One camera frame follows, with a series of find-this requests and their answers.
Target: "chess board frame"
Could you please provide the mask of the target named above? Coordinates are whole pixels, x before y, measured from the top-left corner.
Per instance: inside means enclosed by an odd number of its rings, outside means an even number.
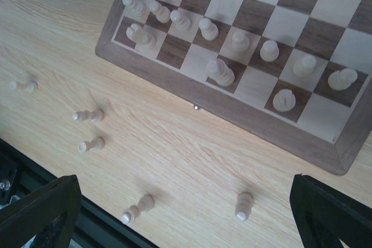
[[[372,81],[367,84],[340,136],[332,144],[113,43],[112,37],[123,10],[121,0],[114,0],[95,49],[97,56],[320,168],[336,175],[347,173],[372,130]]]

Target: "chess board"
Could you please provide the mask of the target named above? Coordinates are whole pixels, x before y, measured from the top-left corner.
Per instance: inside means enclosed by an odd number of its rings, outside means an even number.
[[[372,0],[157,0],[190,18],[187,32],[157,21],[148,9],[154,0],[136,1],[146,6],[141,17],[114,0],[98,56],[325,170],[348,171],[372,129]],[[219,29],[213,41],[198,28],[204,17]],[[142,51],[127,38],[133,23],[155,36],[153,49]],[[245,53],[231,48],[236,31],[251,42]],[[268,39],[280,49],[271,63],[260,58]],[[306,54],[316,57],[316,68],[299,78],[293,65]],[[228,87],[206,75],[216,58],[235,74]],[[329,75],[344,68],[356,70],[357,81],[332,90]],[[285,88],[296,105],[280,113],[273,98]]]

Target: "light wood tabletop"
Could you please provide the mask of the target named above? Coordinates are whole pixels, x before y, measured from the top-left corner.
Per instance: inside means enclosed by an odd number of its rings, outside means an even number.
[[[117,218],[150,193],[131,226],[160,247],[301,247],[289,205],[304,173],[372,206],[372,137],[332,175],[95,56],[113,0],[0,0],[0,137]],[[12,80],[38,82],[29,94]],[[101,108],[100,123],[74,122]],[[102,150],[80,141],[105,139]],[[255,200],[246,222],[239,193]]]

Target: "chess piece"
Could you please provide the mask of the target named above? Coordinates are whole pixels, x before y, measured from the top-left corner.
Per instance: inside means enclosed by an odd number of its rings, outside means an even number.
[[[134,221],[141,216],[144,211],[149,211],[154,207],[154,200],[151,195],[143,196],[137,205],[133,205],[126,209],[120,218],[124,225],[131,225]]]
[[[296,60],[293,65],[293,73],[298,77],[307,77],[314,71],[315,65],[316,58],[313,55],[305,55]]]
[[[155,37],[149,32],[145,31],[137,23],[133,23],[127,28],[127,36],[130,40],[144,49],[152,49],[156,44]]]
[[[242,31],[237,31],[232,35],[231,47],[234,51],[242,53],[249,48],[248,37]]]
[[[161,23],[167,23],[170,20],[169,9],[162,6],[158,1],[151,2],[149,8],[151,13],[153,13]]]
[[[105,146],[105,141],[100,136],[94,138],[90,142],[83,141],[79,143],[79,151],[80,152],[87,152],[91,149],[100,150]]]
[[[76,112],[72,115],[72,119],[75,121],[94,121],[100,122],[103,120],[105,114],[102,110],[95,110],[93,112],[84,111],[84,112]]]
[[[349,88],[356,79],[358,78],[358,73],[353,69],[343,69],[341,71],[335,71],[328,77],[328,85],[333,90],[344,90]]]
[[[219,35],[219,29],[217,28],[217,26],[206,17],[200,20],[199,28],[205,40],[212,41]]]
[[[250,193],[241,193],[235,206],[235,216],[240,221],[246,221],[251,214],[254,204],[253,197]]]
[[[190,19],[182,15],[178,10],[171,12],[170,20],[176,24],[176,29],[180,31],[189,31],[192,25]]]
[[[273,40],[267,40],[262,45],[260,56],[263,61],[273,62],[279,56],[278,44]]]
[[[229,86],[235,80],[233,71],[221,59],[210,60],[207,64],[206,72],[208,77],[215,80],[222,87]]]
[[[123,0],[123,4],[130,8],[132,12],[138,16],[141,17],[146,12],[146,7],[143,3],[135,0]]]
[[[296,97],[289,89],[280,90],[273,99],[273,106],[278,112],[288,112],[295,104]]]
[[[18,81],[11,81],[9,84],[11,90],[24,90],[29,93],[34,93],[37,90],[37,83],[34,81],[27,82],[22,84]]]

